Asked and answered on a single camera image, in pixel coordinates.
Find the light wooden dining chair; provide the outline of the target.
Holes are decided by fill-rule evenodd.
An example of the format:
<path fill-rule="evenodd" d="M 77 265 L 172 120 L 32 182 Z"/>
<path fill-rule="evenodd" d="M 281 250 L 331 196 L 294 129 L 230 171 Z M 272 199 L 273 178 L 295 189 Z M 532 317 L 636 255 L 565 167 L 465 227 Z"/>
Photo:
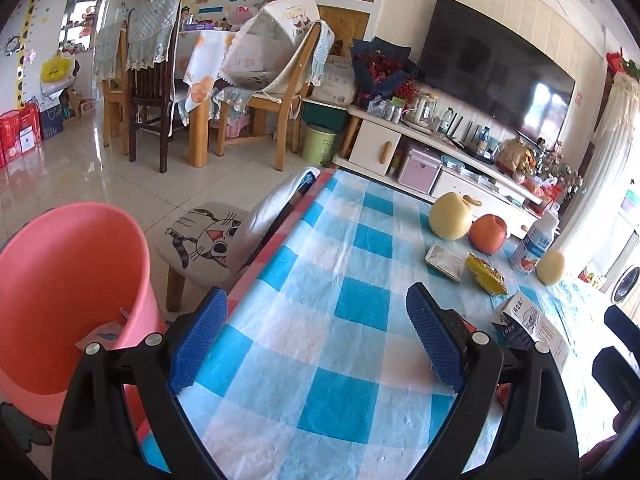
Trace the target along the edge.
<path fill-rule="evenodd" d="M 288 80 L 285 92 L 269 93 L 265 91 L 251 91 L 247 98 L 239 94 L 232 100 L 232 93 L 238 93 L 239 89 L 228 86 L 220 90 L 214 97 L 214 101 L 219 105 L 218 131 L 214 154 L 224 156 L 226 145 L 241 144 L 247 142 L 257 142 L 267 140 L 267 133 L 264 133 L 266 116 L 268 113 L 277 115 L 277 128 L 274 133 L 276 140 L 276 158 L 274 159 L 274 169 L 282 171 L 285 165 L 286 140 L 288 140 L 288 123 L 290 122 L 292 108 L 300 103 L 302 93 L 309 89 L 310 83 L 306 82 L 306 73 L 310 67 L 314 48 L 317 47 L 320 39 L 321 22 L 316 21 L 311 25 L 308 34 L 300 44 L 298 50 L 292 58 L 293 71 Z M 240 101 L 240 112 L 251 110 L 253 116 L 252 133 L 248 136 L 238 136 L 227 139 L 228 119 L 234 109 L 235 102 Z"/>

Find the white washing machine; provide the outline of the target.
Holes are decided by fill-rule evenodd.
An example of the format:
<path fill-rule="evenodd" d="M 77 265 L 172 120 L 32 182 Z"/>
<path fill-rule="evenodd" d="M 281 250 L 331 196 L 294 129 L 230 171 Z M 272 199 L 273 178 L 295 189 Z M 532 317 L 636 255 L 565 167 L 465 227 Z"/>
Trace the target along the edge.
<path fill-rule="evenodd" d="M 639 233 L 634 231 L 608 272 L 611 301 L 625 307 L 639 288 Z"/>

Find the yellow snack wrapper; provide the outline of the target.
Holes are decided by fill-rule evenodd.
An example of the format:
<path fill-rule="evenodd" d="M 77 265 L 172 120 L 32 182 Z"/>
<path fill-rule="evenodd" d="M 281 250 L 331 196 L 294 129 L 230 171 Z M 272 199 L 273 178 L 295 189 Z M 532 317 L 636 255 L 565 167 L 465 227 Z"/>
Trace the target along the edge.
<path fill-rule="evenodd" d="M 508 293 L 504 277 L 484 259 L 469 252 L 465 258 L 465 267 L 488 295 L 506 296 Z"/>

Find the white electric kettle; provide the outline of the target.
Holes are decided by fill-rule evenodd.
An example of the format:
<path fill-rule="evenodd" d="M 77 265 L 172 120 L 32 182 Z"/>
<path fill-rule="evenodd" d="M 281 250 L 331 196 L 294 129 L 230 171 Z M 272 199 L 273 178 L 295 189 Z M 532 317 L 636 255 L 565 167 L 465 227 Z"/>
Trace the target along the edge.
<path fill-rule="evenodd" d="M 434 92 L 419 92 L 410 104 L 405 118 L 408 122 L 428 128 L 436 112 L 439 96 Z"/>

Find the blue white checkered tablecloth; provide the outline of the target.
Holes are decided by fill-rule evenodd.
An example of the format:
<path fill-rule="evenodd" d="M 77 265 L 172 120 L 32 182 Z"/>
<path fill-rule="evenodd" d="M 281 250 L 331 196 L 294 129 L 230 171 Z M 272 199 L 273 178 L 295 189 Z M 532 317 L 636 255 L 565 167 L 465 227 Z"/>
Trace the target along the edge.
<path fill-rule="evenodd" d="M 470 276 L 425 263 L 426 203 L 332 174 L 259 270 L 180 402 L 230 479 L 403 479 L 454 392 L 405 304 L 422 283 L 492 331 L 499 307 Z"/>

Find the white yogurt drink bottle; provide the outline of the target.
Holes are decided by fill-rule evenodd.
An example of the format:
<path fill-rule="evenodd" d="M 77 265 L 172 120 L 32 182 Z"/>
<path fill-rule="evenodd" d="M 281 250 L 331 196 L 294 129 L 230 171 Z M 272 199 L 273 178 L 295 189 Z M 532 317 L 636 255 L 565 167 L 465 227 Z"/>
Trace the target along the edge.
<path fill-rule="evenodd" d="M 512 252 L 509 259 L 511 269 L 521 274 L 532 272 L 551 246 L 558 225 L 558 215 L 552 210 L 547 210 L 535 221 Z"/>

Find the dark blue flower bouquet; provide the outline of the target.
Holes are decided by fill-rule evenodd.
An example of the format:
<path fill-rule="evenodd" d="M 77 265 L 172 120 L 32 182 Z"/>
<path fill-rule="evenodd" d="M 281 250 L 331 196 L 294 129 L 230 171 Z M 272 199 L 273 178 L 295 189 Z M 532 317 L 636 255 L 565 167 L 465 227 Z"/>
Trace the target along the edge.
<path fill-rule="evenodd" d="M 411 79 L 414 63 L 410 47 L 398 46 L 382 38 L 355 39 L 350 47 L 358 96 L 390 98 Z"/>

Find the red orange apple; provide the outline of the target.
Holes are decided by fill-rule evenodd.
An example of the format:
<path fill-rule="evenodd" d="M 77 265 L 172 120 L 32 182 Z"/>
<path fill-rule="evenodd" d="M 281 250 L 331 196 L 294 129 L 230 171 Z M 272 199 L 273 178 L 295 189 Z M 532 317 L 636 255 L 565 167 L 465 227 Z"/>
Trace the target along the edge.
<path fill-rule="evenodd" d="M 493 255 L 508 238 L 508 227 L 503 218 L 495 214 L 484 214 L 472 224 L 468 237 L 475 249 L 486 255 Z"/>

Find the square silver foil packet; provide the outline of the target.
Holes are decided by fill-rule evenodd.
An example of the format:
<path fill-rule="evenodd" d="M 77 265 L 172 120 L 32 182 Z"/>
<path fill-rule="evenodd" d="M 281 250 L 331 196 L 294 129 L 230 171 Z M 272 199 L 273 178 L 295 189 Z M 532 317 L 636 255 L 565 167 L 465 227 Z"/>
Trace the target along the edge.
<path fill-rule="evenodd" d="M 459 283 L 464 270 L 464 260 L 442 245 L 434 243 L 425 255 L 425 263 L 450 281 Z"/>

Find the pink plastic trash bin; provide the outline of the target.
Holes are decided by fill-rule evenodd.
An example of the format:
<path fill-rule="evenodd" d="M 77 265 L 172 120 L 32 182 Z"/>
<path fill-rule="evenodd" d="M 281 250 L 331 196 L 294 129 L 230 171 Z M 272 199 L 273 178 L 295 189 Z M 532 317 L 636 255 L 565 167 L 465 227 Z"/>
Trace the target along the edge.
<path fill-rule="evenodd" d="M 58 423 L 78 344 L 108 323 L 120 326 L 115 349 L 166 328 L 148 243 L 126 211 L 93 202 L 54 208 L 3 247 L 1 391 L 26 416 Z"/>

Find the green small waste bin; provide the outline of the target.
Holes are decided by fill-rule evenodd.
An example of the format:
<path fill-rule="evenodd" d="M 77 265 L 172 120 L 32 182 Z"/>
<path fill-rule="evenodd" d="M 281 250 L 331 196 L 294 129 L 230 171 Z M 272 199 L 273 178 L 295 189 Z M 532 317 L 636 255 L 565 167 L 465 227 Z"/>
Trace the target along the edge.
<path fill-rule="evenodd" d="M 302 159 L 309 165 L 322 166 L 330 161 L 338 133 L 315 125 L 306 125 Z"/>

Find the white standing air conditioner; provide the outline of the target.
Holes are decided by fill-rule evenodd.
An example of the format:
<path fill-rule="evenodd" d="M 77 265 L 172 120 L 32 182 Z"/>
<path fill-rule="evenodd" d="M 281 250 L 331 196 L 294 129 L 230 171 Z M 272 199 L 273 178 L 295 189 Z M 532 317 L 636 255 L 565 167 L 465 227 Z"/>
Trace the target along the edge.
<path fill-rule="evenodd" d="M 631 76 L 614 76 L 608 102 L 596 131 L 596 148 L 577 195 L 553 248 L 568 266 L 589 260 L 594 244 L 610 229 L 639 157 L 639 83 Z"/>

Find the dark wooden dining chair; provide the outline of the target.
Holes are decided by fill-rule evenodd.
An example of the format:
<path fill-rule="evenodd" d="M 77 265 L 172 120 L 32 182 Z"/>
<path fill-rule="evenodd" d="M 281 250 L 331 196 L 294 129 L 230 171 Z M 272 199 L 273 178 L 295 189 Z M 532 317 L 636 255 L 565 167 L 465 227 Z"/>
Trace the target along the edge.
<path fill-rule="evenodd" d="M 147 2 L 130 13 L 126 75 L 128 101 L 128 156 L 137 159 L 137 133 L 154 132 L 160 138 L 158 171 L 168 167 L 174 107 L 177 103 L 175 69 L 182 0 Z"/>

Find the pink storage box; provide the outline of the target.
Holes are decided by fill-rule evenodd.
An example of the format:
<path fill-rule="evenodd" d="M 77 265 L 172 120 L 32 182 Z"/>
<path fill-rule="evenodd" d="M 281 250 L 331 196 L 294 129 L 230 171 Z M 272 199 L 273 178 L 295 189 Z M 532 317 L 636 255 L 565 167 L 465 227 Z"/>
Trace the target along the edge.
<path fill-rule="evenodd" d="M 415 191 L 431 192 L 440 170 L 442 161 L 431 152 L 410 148 L 399 171 L 397 180 Z"/>

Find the white tv cabinet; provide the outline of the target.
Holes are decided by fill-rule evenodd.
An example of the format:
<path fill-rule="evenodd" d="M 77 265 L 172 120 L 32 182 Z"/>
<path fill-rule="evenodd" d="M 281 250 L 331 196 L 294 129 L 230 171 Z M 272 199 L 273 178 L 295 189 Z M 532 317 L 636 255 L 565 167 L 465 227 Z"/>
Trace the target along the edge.
<path fill-rule="evenodd" d="M 474 218 L 495 214 L 521 238 L 538 216 L 541 199 L 495 166 L 466 154 L 454 142 L 425 128 L 375 117 L 349 107 L 335 165 L 433 203 L 449 192 L 477 201 Z"/>

